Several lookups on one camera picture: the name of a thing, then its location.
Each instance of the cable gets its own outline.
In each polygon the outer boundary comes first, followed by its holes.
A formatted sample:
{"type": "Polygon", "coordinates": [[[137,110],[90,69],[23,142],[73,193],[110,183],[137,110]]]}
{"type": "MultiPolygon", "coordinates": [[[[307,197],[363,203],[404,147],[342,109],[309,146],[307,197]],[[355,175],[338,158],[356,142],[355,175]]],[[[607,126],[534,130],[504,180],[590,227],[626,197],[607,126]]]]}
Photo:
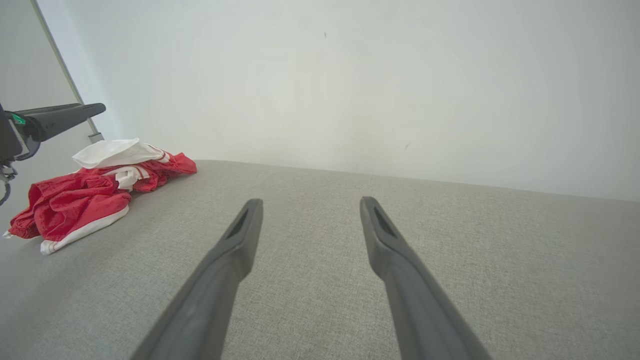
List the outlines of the cable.
{"type": "Polygon", "coordinates": [[[4,197],[0,200],[0,206],[4,204],[4,202],[9,199],[9,195],[11,195],[11,185],[9,183],[4,184],[4,197]]]}

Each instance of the white cloth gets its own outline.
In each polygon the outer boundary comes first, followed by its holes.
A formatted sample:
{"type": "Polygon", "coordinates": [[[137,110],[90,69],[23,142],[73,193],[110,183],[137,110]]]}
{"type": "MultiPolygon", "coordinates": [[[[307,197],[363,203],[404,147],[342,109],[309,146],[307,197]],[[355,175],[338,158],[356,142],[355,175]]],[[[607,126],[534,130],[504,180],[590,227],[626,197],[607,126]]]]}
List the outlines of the white cloth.
{"type": "Polygon", "coordinates": [[[115,170],[109,171],[103,175],[116,175],[116,181],[118,181],[118,189],[133,190],[133,186],[138,180],[148,179],[149,172],[143,167],[128,166],[120,167],[115,170]]]}
{"type": "Polygon", "coordinates": [[[114,167],[143,163],[148,160],[169,160],[169,155],[149,144],[132,140],[102,140],[91,144],[73,155],[73,160],[83,168],[114,167]]]}

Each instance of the white wall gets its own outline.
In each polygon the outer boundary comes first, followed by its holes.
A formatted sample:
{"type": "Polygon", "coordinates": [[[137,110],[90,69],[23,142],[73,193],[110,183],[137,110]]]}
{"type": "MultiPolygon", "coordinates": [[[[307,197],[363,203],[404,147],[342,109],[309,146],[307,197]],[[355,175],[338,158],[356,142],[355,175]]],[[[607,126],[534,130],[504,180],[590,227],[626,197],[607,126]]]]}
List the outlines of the white wall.
{"type": "Polygon", "coordinates": [[[638,1],[66,6],[123,136],[193,158],[640,200],[638,1]]]}
{"type": "MultiPolygon", "coordinates": [[[[0,49],[0,104],[5,110],[77,102],[29,0],[0,2],[0,49]]],[[[71,156],[91,144],[90,134],[89,125],[80,124],[42,143],[33,158],[14,163],[19,174],[11,182],[11,197],[0,206],[0,233],[27,208],[31,184],[78,169],[71,156]]]]}
{"type": "Polygon", "coordinates": [[[105,139],[125,138],[120,118],[111,106],[109,96],[102,88],[102,82],[93,70],[85,46],[79,38],[64,1],[37,1],[42,15],[47,20],[49,31],[56,41],[56,46],[64,54],[65,65],[74,80],[74,84],[85,104],[101,102],[107,111],[94,117],[93,121],[105,139]]]}

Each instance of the red cloth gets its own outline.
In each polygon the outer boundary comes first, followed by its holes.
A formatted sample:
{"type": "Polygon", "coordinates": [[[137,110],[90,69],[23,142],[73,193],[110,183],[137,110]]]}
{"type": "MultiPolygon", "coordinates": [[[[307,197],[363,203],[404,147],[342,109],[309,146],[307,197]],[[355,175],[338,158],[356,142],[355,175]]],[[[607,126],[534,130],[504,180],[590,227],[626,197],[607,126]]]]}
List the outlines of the red cloth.
{"type": "Polygon", "coordinates": [[[124,209],[130,200],[113,175],[75,173],[40,181],[31,185],[29,208],[11,220],[9,233],[60,241],[73,230],[124,209]]]}
{"type": "MultiPolygon", "coordinates": [[[[151,192],[169,177],[197,171],[193,160],[184,154],[168,155],[166,162],[135,164],[146,170],[147,177],[137,180],[134,190],[151,192]]],[[[131,200],[129,192],[118,189],[116,175],[103,175],[119,168],[123,167],[82,168],[74,174],[31,185],[29,208],[11,220],[9,233],[25,239],[42,235],[45,240],[61,241],[71,232],[125,209],[131,200]]]]}

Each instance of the gray table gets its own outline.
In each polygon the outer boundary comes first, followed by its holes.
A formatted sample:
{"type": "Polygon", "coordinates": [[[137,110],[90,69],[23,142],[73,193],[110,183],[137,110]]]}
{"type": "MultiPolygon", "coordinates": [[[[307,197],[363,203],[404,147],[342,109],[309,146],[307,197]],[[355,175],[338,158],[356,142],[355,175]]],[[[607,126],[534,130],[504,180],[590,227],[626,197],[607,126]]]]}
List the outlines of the gray table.
{"type": "Polygon", "coordinates": [[[0,242],[1,359],[127,359],[251,197],[226,359],[399,357],[358,214],[375,196],[497,359],[640,358],[640,203],[231,163],[135,195],[51,256],[0,242]]]}

